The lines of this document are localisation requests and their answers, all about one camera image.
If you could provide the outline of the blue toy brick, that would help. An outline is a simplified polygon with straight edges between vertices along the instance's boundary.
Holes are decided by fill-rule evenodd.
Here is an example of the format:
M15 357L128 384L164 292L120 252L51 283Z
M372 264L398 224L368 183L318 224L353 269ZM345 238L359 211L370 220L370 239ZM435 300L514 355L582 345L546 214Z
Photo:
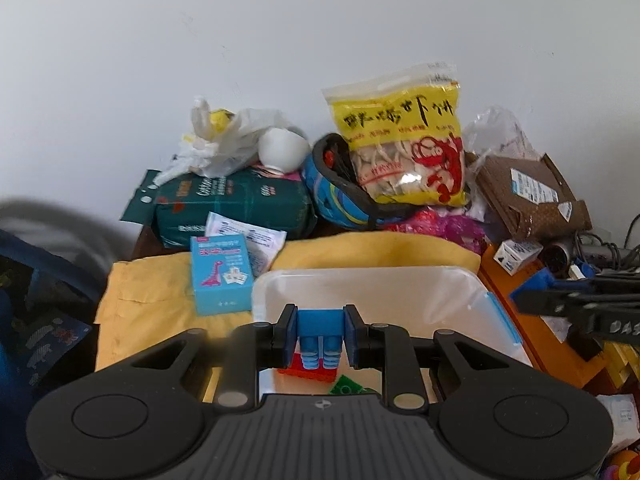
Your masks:
M297 337L305 370L337 370L344 338L342 310L299 310Z

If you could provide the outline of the green toy plate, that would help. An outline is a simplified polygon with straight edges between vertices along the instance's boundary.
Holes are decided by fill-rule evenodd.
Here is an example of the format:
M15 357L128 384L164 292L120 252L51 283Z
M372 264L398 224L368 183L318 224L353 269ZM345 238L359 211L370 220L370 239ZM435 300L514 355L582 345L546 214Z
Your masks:
M365 387L350 379L346 375L337 378L335 384L329 390L331 396L354 396L355 394L376 394L372 388Z

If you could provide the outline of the light blue card box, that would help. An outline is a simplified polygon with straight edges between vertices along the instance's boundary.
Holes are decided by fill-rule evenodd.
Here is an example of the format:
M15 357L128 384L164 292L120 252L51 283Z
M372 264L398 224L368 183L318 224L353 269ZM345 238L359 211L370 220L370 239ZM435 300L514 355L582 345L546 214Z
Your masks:
M254 275L244 236L194 236L190 248L198 315L250 312Z

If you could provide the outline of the red toy brick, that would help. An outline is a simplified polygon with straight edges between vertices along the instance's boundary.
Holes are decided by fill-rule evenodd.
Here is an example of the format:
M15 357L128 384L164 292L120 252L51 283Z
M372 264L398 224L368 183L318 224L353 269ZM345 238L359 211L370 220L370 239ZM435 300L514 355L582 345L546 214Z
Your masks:
M277 372L280 375L323 382L324 384L333 384L337 380L337 369L325 368L321 360L318 361L316 368L308 370L303 367L302 355L299 352L293 354L292 362L288 368L278 368Z

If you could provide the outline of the orange box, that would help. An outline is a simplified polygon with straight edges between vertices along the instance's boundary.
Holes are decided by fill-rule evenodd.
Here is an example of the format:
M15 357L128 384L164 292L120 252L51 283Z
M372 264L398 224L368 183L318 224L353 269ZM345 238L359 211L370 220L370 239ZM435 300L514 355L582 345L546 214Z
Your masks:
M495 251L493 244L487 245L478 276L509 315L523 339L525 352L533 367L592 394L614 393L612 382L605 374L608 358L604 353L590 361L583 360L567 342L559 342L541 318L519 314L511 301L510 293L538 272L542 264L535 260L511 276L495 262Z

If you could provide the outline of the white plastic bin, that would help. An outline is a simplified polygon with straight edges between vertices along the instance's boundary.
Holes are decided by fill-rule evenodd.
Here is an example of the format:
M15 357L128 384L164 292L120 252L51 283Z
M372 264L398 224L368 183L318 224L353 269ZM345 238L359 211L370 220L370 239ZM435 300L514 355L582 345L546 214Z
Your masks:
M253 287L256 321L276 322L286 304L302 310L357 307L364 322L430 338L448 328L526 365L523 341L497 298L458 266L271 271Z

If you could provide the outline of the white medicine sachet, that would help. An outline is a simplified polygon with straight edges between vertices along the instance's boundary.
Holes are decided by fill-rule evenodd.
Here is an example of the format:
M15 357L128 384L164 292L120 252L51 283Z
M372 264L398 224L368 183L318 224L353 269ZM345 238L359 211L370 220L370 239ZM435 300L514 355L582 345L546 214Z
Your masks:
M270 270L286 241L285 231L254 226L254 224L233 220L216 212L208 214L205 226L206 236L235 234L243 235L245 238L248 258L255 278Z

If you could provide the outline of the small white box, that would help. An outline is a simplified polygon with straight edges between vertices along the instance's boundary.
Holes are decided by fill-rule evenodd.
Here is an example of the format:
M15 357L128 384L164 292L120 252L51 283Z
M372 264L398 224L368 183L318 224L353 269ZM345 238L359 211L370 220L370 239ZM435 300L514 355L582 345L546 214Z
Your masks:
M504 240L495 252L494 260L507 274L517 274L523 266L533 262L544 246L537 242Z

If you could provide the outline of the brown parcel bag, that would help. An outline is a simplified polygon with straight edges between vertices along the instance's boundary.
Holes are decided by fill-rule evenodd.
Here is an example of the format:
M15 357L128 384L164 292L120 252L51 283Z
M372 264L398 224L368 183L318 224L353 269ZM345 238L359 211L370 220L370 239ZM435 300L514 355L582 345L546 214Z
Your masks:
M490 155L477 170L476 184L511 240L551 240L592 229L586 202L575 197L547 155Z

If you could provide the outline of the pink plastic bag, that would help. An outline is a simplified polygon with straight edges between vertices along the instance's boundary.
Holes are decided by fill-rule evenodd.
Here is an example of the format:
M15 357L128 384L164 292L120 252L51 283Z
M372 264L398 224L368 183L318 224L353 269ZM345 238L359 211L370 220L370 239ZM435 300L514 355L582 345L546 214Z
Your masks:
M406 220L386 224L383 229L438 237L477 255L483 255L487 245L485 231L480 222L457 209L428 206Z

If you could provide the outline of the dark green tissue pack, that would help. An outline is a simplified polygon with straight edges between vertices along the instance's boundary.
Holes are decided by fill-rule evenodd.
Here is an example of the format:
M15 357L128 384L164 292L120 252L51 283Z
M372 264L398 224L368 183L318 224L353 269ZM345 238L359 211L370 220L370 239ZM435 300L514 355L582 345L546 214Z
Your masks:
M229 177L183 174L162 185L149 170L120 220L148 226L166 248L183 248L205 234L212 212L254 226L306 237L316 224L314 204L299 174L276 176L257 167Z

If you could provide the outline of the blue striped pouch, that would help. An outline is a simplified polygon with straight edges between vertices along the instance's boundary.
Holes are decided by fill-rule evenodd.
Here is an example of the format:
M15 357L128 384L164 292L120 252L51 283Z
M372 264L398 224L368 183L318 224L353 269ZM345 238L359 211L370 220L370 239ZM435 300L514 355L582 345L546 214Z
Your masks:
M314 144L303 163L302 179L320 216L348 230L382 229L420 209L411 204L377 203L358 184L347 142L338 133L328 133Z

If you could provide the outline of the white plastic bag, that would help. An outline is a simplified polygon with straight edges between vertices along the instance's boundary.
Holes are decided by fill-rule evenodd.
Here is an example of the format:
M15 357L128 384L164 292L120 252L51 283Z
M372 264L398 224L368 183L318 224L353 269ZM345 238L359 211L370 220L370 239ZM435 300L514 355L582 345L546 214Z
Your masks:
M271 129L284 129L304 138L280 110L242 108L236 113L212 110L204 98L191 108L192 131L182 136L178 153L153 180L161 186L184 174L206 178L228 177L258 157L259 139Z

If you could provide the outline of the blue bag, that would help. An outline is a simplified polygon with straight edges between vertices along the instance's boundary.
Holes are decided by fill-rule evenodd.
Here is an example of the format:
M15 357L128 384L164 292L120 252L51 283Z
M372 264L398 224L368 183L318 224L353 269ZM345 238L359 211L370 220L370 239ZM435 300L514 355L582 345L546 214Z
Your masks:
M38 479L26 437L34 405L96 365L104 278L1 233L1 477Z

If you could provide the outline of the yellow snack bag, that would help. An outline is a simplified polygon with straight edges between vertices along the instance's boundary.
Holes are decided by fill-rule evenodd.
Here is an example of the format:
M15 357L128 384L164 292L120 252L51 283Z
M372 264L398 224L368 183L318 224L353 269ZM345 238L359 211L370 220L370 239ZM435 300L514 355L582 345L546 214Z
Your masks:
M457 69L424 63L323 91L358 184L379 204L462 207Z

